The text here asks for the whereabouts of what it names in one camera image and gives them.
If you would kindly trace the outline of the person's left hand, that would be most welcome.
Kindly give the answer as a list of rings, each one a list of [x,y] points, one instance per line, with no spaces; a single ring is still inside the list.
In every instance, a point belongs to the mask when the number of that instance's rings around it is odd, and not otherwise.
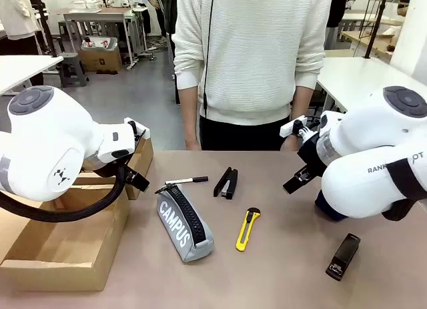
[[[295,135],[289,135],[283,142],[281,151],[298,151],[299,150],[299,139]]]

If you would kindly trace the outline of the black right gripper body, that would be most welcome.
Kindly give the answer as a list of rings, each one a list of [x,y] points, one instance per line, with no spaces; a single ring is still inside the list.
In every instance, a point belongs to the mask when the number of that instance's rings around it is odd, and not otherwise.
[[[299,157],[306,163],[306,165],[296,173],[300,179],[313,179],[317,176],[322,177],[326,170],[326,164],[320,159],[316,148],[319,138],[319,133],[314,133],[298,150]]]

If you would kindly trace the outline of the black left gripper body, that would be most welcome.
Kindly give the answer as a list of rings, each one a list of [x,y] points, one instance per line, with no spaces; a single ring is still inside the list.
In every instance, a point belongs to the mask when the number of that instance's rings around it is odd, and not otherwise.
[[[139,172],[125,166],[125,189],[127,193],[139,193],[146,191],[149,181]]]

